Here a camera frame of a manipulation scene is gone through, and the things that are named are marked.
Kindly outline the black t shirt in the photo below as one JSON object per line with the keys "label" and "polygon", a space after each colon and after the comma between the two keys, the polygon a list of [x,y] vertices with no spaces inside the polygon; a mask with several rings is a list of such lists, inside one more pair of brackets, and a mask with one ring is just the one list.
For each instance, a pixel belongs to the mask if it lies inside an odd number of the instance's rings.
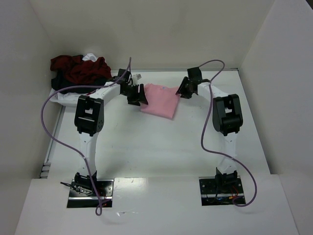
{"label": "black t shirt", "polygon": [[[87,84],[86,82],[83,84],[80,84],[80,86],[104,86],[105,83],[108,81],[106,77],[100,77],[96,79],[94,82],[91,82],[90,84]],[[67,87],[72,87],[72,86],[79,86],[79,84],[72,83],[65,79],[64,75],[62,72],[57,72],[57,75],[55,78],[51,79],[51,87],[54,90],[60,90],[63,88]],[[93,92],[95,89],[94,88],[74,88],[74,89],[68,89],[65,91],[62,91],[62,94],[67,94],[67,93],[77,93],[77,94],[88,94]]]}

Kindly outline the white t shirt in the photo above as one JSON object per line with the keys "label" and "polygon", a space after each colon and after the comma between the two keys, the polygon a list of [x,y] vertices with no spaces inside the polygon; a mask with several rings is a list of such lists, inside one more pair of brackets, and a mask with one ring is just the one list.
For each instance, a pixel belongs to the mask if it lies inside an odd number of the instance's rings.
{"label": "white t shirt", "polygon": [[83,61],[92,61],[96,62],[98,60],[98,57],[95,56],[93,53],[87,53],[83,58]]}

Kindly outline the pink t shirt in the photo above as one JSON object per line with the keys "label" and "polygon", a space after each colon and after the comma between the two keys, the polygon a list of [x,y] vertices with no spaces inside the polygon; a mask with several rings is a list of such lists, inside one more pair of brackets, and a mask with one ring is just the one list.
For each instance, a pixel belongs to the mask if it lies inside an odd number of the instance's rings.
{"label": "pink t shirt", "polygon": [[146,84],[144,92],[148,105],[142,104],[140,110],[151,115],[172,119],[178,106],[180,96],[178,87],[169,88],[163,85]]}

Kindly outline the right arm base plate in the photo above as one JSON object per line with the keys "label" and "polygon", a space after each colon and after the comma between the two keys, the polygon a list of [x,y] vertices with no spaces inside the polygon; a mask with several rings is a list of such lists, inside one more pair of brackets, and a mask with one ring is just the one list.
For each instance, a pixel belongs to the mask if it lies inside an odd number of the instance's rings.
{"label": "right arm base plate", "polygon": [[239,205],[246,203],[240,177],[234,185],[224,188],[217,185],[214,177],[200,177],[199,185],[202,206],[233,205],[233,200]]}

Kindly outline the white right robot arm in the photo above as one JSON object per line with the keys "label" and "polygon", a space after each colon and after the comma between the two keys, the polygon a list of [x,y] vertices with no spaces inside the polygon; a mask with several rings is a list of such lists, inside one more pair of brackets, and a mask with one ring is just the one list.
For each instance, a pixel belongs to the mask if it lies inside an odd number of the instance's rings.
{"label": "white right robot arm", "polygon": [[[187,70],[188,76],[183,78],[176,94],[181,98],[190,99],[193,94],[202,96],[209,101],[209,111],[201,134],[201,147],[208,153],[223,156],[216,167],[216,187],[226,189],[237,183],[238,172],[235,163],[236,139],[243,125],[240,99],[237,94],[228,94],[213,86],[211,81],[202,78],[199,67]],[[209,121],[220,134],[222,151],[213,151],[204,147],[204,134]]]}

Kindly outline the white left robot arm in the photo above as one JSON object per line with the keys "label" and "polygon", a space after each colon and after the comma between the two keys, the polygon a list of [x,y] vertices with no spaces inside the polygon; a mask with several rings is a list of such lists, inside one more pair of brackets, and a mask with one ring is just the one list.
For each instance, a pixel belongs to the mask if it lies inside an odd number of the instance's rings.
{"label": "white left robot arm", "polygon": [[83,160],[74,177],[73,187],[92,194],[97,191],[97,169],[95,164],[96,143],[105,125],[105,105],[113,98],[123,95],[130,105],[148,104],[144,85],[129,71],[119,70],[118,76],[91,95],[81,95],[76,105],[74,125],[80,138],[79,154]]}

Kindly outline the white plastic laundry basket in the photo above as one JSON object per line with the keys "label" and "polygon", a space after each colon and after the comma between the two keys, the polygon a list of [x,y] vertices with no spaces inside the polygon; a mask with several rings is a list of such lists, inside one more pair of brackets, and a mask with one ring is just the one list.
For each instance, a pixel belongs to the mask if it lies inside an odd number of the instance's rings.
{"label": "white plastic laundry basket", "polygon": [[50,102],[58,103],[65,107],[76,107],[80,94],[77,93],[57,93],[50,98]]}

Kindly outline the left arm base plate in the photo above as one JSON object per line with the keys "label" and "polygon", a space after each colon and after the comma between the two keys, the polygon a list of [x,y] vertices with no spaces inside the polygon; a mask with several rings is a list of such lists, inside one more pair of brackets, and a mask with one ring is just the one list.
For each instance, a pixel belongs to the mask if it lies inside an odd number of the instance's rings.
{"label": "left arm base plate", "polygon": [[[97,191],[102,201],[102,208],[112,207],[113,183],[113,179],[96,182]],[[98,199],[93,189],[77,186],[72,181],[67,200],[67,208],[96,208],[98,205]]]}

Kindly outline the left side aluminium rail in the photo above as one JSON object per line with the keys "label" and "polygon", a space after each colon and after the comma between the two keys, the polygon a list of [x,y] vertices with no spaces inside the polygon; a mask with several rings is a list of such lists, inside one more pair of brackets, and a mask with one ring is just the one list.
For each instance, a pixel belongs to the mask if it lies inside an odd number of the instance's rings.
{"label": "left side aluminium rail", "polygon": [[[65,107],[62,106],[60,108],[59,113],[58,113],[57,120],[56,120],[54,129],[53,129],[53,132],[52,132],[52,135],[55,138],[58,138],[58,135],[59,135],[59,132],[61,129],[63,116],[64,116],[64,112],[65,112]],[[49,142],[48,149],[47,149],[46,156],[45,156],[45,160],[43,162],[41,172],[39,175],[40,179],[47,179],[48,178],[51,163],[52,163],[52,158],[53,158],[53,151],[54,151],[53,149],[55,148],[55,145],[56,145],[55,141],[53,139],[51,139]]]}

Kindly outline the dark red t shirt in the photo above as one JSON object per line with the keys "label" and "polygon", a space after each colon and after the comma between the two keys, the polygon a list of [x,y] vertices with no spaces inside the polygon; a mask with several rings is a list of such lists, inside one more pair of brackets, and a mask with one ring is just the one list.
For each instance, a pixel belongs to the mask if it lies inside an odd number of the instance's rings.
{"label": "dark red t shirt", "polygon": [[99,79],[112,78],[111,68],[104,57],[93,62],[84,61],[82,55],[60,55],[50,61],[51,71],[61,72],[66,80],[77,85],[91,85]]}

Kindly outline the aluminium rail at table edge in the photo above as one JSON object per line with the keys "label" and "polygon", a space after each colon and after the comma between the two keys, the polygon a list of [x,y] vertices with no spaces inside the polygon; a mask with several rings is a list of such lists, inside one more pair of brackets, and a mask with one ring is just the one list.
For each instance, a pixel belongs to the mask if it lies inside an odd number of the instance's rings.
{"label": "aluminium rail at table edge", "polygon": [[[210,69],[210,68],[204,68],[201,69],[202,72],[205,71],[215,71],[218,72],[220,69]],[[187,69],[131,69],[132,73],[142,73],[142,72],[187,72]],[[238,68],[224,68],[223,71],[238,71]]]}

